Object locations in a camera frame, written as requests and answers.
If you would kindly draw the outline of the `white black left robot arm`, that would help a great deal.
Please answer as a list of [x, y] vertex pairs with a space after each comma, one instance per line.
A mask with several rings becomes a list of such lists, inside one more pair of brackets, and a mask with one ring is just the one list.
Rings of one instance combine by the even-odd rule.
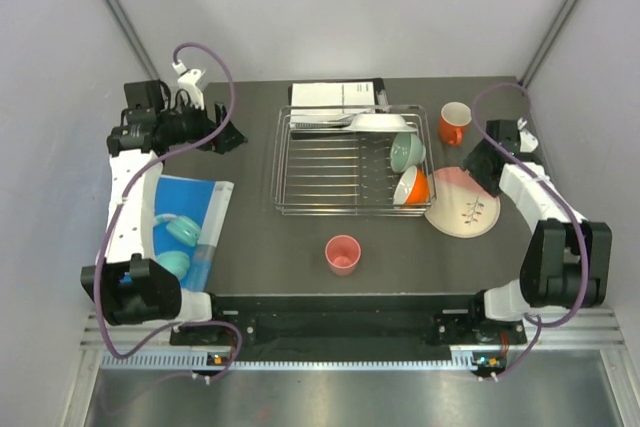
[[194, 145], [226, 153], [246, 141], [224, 105], [208, 116], [201, 76], [198, 69], [180, 74], [176, 92], [160, 80], [125, 84], [127, 106], [106, 139], [112, 179], [106, 243], [95, 265], [83, 268], [81, 285], [111, 326], [192, 322], [194, 334], [212, 344], [226, 334], [227, 321], [210, 295], [182, 287], [188, 255], [159, 254], [154, 247], [160, 224], [187, 247], [196, 246], [202, 232], [186, 216], [155, 211], [169, 151]]

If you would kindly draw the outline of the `pink white floral plate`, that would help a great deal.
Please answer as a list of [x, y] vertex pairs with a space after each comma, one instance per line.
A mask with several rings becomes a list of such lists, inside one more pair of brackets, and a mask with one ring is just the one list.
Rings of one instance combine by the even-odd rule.
[[501, 203], [459, 167], [433, 174], [436, 197], [425, 218], [438, 231], [456, 238], [482, 236], [497, 223]]

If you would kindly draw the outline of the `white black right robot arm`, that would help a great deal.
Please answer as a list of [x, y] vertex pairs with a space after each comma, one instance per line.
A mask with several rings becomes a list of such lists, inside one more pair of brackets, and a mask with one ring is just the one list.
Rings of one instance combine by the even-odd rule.
[[519, 277], [476, 295], [467, 317], [469, 335], [487, 343], [503, 322], [546, 307], [569, 310], [603, 304], [613, 235], [568, 206], [534, 154], [538, 141], [525, 121], [490, 120], [483, 139], [463, 161], [463, 170], [490, 196], [511, 199], [532, 237]]

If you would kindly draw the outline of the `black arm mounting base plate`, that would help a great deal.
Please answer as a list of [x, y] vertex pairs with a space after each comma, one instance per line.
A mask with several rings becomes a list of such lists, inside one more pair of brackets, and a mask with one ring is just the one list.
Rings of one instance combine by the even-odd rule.
[[217, 319], [242, 334], [242, 361], [446, 360], [454, 345], [523, 346], [521, 322], [483, 318], [457, 294], [225, 295]]

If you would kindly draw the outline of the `mint green ceramic bowl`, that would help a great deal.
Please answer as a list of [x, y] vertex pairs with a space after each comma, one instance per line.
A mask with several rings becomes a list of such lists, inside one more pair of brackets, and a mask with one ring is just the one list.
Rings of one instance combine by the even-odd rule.
[[390, 149], [390, 166], [394, 173], [405, 172], [426, 158], [426, 147], [416, 133], [398, 133]]

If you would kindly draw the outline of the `white orange bowl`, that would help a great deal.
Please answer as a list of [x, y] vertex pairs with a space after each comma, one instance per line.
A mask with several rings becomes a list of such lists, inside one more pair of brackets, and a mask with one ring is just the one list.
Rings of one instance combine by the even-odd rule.
[[426, 204], [430, 199], [427, 176], [417, 166], [409, 167], [400, 177], [393, 196], [395, 206]]

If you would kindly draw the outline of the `white fluted plate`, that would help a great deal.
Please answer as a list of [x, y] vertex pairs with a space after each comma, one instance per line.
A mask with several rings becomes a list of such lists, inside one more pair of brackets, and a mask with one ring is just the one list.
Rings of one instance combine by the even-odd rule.
[[413, 132], [399, 114], [360, 113], [336, 121], [294, 123], [297, 130], [338, 129], [350, 132]]

